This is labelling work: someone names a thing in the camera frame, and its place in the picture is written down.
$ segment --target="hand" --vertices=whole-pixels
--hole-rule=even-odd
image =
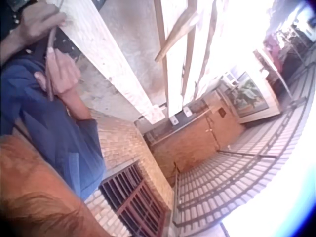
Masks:
[[[66,20],[66,14],[59,12],[54,4],[44,1],[27,7],[22,12],[20,25],[15,29],[20,44],[28,46],[48,34],[49,30]]]
[[[36,72],[34,76],[42,90],[46,91],[45,76],[41,72]],[[68,54],[51,47],[47,51],[46,76],[51,80],[54,94],[64,100],[76,93],[76,85],[81,75]]]

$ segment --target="man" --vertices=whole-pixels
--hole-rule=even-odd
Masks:
[[[1,42],[1,218],[18,236],[108,236],[81,201],[98,187],[105,167],[97,123],[76,92],[80,71],[53,48],[45,66],[39,53],[45,46],[14,56],[65,19],[56,6],[36,3]]]

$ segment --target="lumber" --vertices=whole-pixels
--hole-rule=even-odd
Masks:
[[[202,70],[207,47],[212,1],[191,0],[189,7],[195,8],[199,17],[195,29],[188,34],[187,56],[183,76],[183,106],[194,99],[195,87]]]
[[[58,0],[47,0],[58,4]],[[165,118],[153,105],[133,73],[119,46],[90,0],[64,0],[61,11],[66,25],[61,27],[69,39],[112,85],[151,124]]]
[[[160,47],[163,48],[179,17],[187,9],[186,0],[154,0]],[[162,58],[168,116],[182,110],[182,70],[187,38],[181,37]]]

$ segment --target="blue shirt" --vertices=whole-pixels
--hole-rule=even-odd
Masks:
[[[74,121],[57,97],[49,102],[35,80],[44,66],[32,56],[9,62],[1,72],[1,135],[11,135],[18,117],[33,145],[85,200],[100,184],[105,165],[94,119]]]

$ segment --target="mural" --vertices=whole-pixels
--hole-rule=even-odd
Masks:
[[[243,73],[237,81],[236,87],[226,90],[225,94],[240,118],[269,108],[259,88],[247,72]]]

